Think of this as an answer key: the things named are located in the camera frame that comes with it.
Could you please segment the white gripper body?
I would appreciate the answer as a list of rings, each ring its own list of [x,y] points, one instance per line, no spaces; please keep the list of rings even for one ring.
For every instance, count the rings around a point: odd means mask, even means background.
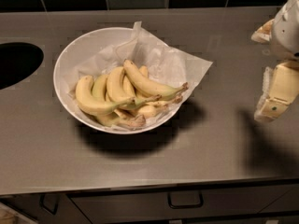
[[[274,18],[270,47],[283,60],[299,60],[299,0],[288,0]]]

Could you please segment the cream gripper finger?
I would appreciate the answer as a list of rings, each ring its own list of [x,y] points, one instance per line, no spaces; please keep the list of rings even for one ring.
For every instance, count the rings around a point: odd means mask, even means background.
[[[267,21],[260,28],[258,28],[251,36],[251,40],[258,43],[268,43],[270,41],[270,34],[273,20]]]
[[[262,91],[254,119],[271,122],[278,119],[299,95],[299,62],[286,61],[274,69],[266,67]]]

